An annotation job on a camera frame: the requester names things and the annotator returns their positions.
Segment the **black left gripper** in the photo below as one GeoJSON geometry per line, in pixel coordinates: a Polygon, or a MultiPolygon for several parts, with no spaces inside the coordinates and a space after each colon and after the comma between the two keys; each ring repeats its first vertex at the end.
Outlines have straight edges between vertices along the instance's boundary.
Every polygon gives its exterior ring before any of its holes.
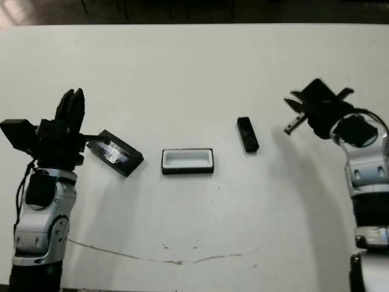
{"type": "Polygon", "coordinates": [[[81,88],[68,90],[60,100],[55,120],[43,119],[38,127],[37,165],[40,168],[74,170],[84,163],[84,148],[88,142],[109,144],[109,137],[81,134],[85,111],[81,88]],[[71,113],[71,126],[64,122],[71,113]]]}

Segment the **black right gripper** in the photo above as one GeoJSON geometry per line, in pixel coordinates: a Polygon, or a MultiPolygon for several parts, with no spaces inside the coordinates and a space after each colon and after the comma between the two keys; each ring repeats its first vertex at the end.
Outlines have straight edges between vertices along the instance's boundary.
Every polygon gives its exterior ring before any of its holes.
{"type": "Polygon", "coordinates": [[[343,100],[353,93],[353,89],[344,88],[336,95],[336,99],[341,102],[325,102],[314,107],[314,109],[307,109],[304,103],[303,93],[301,91],[291,91],[291,96],[285,97],[284,101],[298,116],[285,126],[284,132],[287,135],[291,135],[303,122],[307,121],[308,125],[318,137],[321,139],[329,139],[329,132],[336,122],[355,110],[352,104],[343,102],[343,100]]]}

